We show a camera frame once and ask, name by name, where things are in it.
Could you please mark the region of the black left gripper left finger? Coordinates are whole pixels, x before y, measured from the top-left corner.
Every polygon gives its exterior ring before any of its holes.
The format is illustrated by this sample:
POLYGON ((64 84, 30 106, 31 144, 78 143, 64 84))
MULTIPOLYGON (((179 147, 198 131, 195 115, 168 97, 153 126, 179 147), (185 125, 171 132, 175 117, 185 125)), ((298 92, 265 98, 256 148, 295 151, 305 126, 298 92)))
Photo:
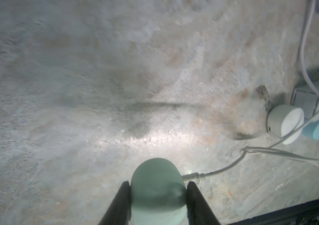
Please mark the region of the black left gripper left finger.
POLYGON ((99 225, 128 225, 131 220, 131 189, 129 181, 122 183, 99 225))

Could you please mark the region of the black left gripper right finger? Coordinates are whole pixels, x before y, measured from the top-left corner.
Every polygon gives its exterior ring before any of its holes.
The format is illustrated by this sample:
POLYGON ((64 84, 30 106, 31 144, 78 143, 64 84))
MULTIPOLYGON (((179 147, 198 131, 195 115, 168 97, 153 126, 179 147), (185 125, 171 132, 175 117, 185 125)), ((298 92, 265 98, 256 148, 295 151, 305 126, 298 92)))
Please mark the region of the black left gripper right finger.
POLYGON ((187 185, 186 204, 189 225, 220 225, 199 188, 193 181, 187 185))

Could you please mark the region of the green earbud case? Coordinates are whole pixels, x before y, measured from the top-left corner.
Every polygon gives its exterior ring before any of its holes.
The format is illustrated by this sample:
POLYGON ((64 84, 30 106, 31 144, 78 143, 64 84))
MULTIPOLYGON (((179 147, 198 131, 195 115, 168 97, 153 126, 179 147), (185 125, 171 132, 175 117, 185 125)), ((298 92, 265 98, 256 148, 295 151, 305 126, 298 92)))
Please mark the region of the green earbud case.
POLYGON ((143 162, 131 178, 135 225, 179 225, 187 214, 186 187, 176 166, 164 158, 143 162))

